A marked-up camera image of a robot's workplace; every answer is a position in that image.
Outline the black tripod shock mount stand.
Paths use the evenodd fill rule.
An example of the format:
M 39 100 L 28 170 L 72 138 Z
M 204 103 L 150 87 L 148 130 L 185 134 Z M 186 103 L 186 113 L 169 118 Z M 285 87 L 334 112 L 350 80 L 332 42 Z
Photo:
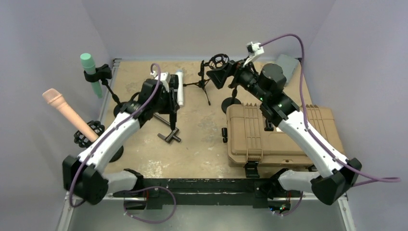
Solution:
M 209 67 L 211 70 L 213 69 L 217 69 L 220 67 L 223 67 L 228 61 L 229 61 L 229 56 L 224 54 L 224 53 L 219 53 L 214 55 L 213 57 L 211 57 L 207 62 L 205 62 L 204 60 L 201 61 L 200 64 L 200 71 L 198 72 L 198 76 L 201 77 L 201 79 L 197 82 L 192 82 L 192 83 L 187 83 L 187 84 L 183 84 L 184 87 L 186 86 L 190 86 L 190 85 L 195 85 L 199 88 L 201 88 L 207 98 L 207 103 L 208 105 L 211 105 L 211 102 L 209 100 L 207 91 L 206 91 L 206 85 L 209 82 L 210 79 L 205 79 L 204 78 L 204 71 L 206 67 Z

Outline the white microphone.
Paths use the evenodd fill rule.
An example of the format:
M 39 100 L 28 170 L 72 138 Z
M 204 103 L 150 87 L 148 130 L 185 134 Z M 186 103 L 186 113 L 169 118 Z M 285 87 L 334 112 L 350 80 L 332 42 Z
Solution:
M 177 101 L 178 101 L 178 105 L 180 107 L 184 106 L 184 90 L 183 90 L 183 71 L 182 70 L 178 70 L 176 72 L 176 75 L 178 76 L 178 91 L 177 91 Z

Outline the black round base clip stand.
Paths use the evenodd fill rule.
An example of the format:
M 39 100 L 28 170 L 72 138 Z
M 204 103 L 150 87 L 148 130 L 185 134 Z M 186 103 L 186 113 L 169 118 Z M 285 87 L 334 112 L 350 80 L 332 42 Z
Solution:
M 224 114 L 227 113 L 227 108 L 231 105 L 241 105 L 242 102 L 237 99 L 237 94 L 238 94 L 238 85 L 236 85 L 232 91 L 231 97 L 225 98 L 222 103 L 221 103 L 221 110 Z

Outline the pink microphone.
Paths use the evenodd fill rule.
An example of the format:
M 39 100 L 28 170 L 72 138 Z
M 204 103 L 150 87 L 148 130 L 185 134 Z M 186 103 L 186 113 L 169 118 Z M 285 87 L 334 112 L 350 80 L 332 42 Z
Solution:
M 56 89 L 48 89 L 42 97 L 50 106 L 58 110 L 78 131 L 80 131 L 89 141 L 95 142 L 98 135 L 91 127 L 78 115 L 78 113 L 67 103 L 63 95 Z

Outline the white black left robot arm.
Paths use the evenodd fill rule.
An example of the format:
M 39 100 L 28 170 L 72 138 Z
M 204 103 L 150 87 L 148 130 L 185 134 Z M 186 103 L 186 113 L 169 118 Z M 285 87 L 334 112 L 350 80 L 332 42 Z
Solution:
M 76 195 L 96 205 L 109 193 L 126 191 L 132 197 L 142 194 L 143 183 L 135 171 L 105 175 L 104 170 L 126 140 L 155 113 L 169 115 L 170 128 L 175 129 L 178 83 L 178 76 L 167 72 L 145 80 L 137 100 L 123 103 L 114 121 L 96 141 L 77 157 L 64 159 L 63 180 L 69 199 Z

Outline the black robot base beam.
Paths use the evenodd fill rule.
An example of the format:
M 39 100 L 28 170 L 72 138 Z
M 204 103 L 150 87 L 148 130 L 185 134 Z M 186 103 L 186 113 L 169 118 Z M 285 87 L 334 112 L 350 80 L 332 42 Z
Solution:
M 141 200 L 147 209 L 165 205 L 236 205 L 278 208 L 299 199 L 299 191 L 275 188 L 269 178 L 258 179 L 151 179 L 137 185 L 138 192 L 116 192 L 114 198 Z

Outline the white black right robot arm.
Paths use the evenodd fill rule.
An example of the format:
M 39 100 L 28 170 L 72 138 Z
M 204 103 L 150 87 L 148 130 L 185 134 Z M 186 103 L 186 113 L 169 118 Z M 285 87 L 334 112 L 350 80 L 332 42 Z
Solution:
M 266 64 L 257 73 L 242 61 L 230 61 L 206 74 L 217 89 L 223 88 L 228 77 L 233 77 L 229 88 L 241 86 L 259 99 L 262 115 L 287 134 L 316 167 L 315 172 L 279 171 L 271 177 L 270 189 L 274 195 L 281 196 L 292 190 L 308 192 L 320 202 L 332 205 L 354 186 L 357 180 L 355 171 L 361 170 L 361 162 L 356 158 L 348 159 L 311 126 L 306 109 L 301 110 L 284 93 L 286 77 L 279 65 Z

